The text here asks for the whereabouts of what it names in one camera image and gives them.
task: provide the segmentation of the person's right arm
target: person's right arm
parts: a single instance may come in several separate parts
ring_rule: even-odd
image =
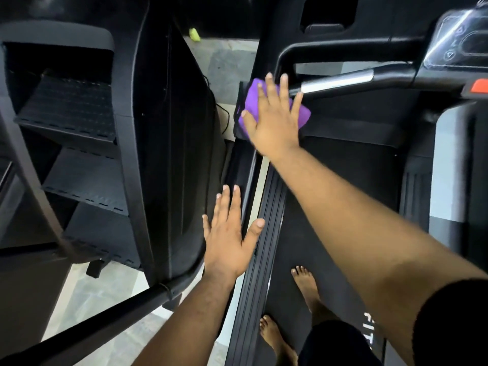
[[[426,300],[448,283],[488,276],[416,225],[329,170],[298,143],[298,94],[289,109],[271,74],[259,88],[259,122],[244,112],[249,138],[296,196],[335,264],[400,356],[413,364],[412,332]]]

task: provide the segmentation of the power cord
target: power cord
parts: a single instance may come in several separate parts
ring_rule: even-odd
[[[205,78],[205,80],[207,81],[207,86],[208,86],[208,88],[210,89],[210,82],[209,82],[209,80],[208,80],[207,76],[205,76],[205,75],[204,75],[204,78]],[[228,110],[226,110],[225,108],[223,108],[223,107],[222,107],[222,105],[219,105],[219,104],[217,104],[217,103],[215,103],[215,104],[216,104],[216,105],[217,105],[219,108],[221,108],[221,109],[222,109],[224,112],[226,112],[226,113],[227,113],[227,124],[225,125],[225,128],[223,129],[222,134],[221,134],[221,135],[223,135],[223,134],[225,133],[225,131],[227,131],[227,128],[229,128],[229,123],[230,123],[230,113],[229,113],[229,111],[228,111]]]

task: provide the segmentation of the treadmill console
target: treadmill console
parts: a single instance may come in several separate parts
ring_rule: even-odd
[[[488,8],[453,10],[438,21],[423,61],[434,71],[488,72]]]

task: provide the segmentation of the black sleeve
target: black sleeve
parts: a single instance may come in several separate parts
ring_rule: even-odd
[[[488,364],[488,280],[449,284],[430,297],[413,328],[416,366]]]

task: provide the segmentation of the treadmill handlebar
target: treadmill handlebar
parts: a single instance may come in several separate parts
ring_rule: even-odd
[[[302,91],[307,98],[326,98],[382,88],[408,88],[416,74],[411,64],[389,64],[305,81],[299,87],[291,87],[289,95],[295,97]]]

